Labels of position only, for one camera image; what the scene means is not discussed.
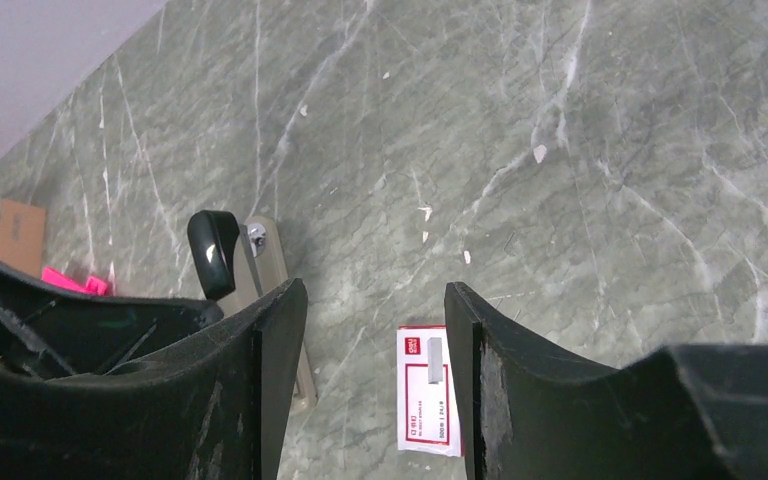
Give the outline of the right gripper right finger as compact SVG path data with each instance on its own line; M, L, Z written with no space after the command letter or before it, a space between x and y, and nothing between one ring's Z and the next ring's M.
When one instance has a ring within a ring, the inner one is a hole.
M768 344L667 345L588 360L445 291L471 479L768 479Z

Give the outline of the red white staple box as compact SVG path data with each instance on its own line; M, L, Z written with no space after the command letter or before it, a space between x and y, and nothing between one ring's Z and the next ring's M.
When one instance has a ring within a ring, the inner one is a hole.
M446 328L398 328L397 448L460 457L463 446Z

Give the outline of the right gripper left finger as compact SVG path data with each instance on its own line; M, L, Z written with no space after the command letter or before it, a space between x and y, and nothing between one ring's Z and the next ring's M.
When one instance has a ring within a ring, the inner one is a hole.
M0 262L0 479L273 479L308 295L242 311L65 291Z

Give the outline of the beige black stapler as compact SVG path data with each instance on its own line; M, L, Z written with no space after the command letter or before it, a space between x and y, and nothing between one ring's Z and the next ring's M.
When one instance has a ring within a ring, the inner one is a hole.
M204 296L223 316L199 335L217 343L208 361L233 401L273 424L313 406L307 297L290 278L276 223L201 210L186 233Z

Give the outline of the pink plastic staple remover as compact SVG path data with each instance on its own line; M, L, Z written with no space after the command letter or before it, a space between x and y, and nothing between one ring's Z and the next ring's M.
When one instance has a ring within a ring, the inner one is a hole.
M75 279L65 275L59 270L51 267L44 267L42 269L41 279L55 287L77 293L97 296L109 296L113 294L113 287L111 284L95 275L89 275L84 283L80 284Z

